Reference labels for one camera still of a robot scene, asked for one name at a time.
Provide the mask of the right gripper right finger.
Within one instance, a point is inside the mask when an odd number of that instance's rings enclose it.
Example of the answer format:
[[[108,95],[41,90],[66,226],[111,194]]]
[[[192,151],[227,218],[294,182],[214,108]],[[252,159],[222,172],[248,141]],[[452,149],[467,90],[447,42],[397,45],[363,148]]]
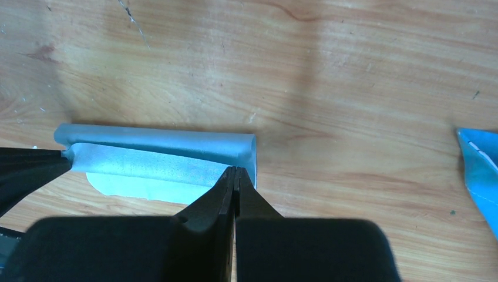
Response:
[[[235,174],[238,281],[400,281],[393,252],[374,222],[293,218],[277,212]]]

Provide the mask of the light blue cleaning cloth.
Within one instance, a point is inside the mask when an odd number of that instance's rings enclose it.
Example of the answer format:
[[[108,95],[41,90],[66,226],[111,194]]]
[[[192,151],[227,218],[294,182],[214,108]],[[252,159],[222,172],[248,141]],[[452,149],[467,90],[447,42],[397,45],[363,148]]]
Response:
[[[230,166],[257,184],[254,134],[62,124],[54,140],[72,170],[106,196],[191,204]]]

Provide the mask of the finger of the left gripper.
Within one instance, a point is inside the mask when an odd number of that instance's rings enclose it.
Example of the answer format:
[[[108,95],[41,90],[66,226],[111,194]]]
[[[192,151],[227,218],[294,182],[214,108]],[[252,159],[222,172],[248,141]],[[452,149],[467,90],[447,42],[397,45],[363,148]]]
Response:
[[[1,215],[71,168],[60,150],[2,147]]]

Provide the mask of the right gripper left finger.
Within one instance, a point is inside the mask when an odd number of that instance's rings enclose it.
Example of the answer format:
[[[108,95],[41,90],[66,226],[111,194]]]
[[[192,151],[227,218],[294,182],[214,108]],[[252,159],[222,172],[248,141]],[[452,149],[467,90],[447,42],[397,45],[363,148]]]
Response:
[[[22,236],[2,281],[227,281],[237,169],[173,216],[51,217]]]

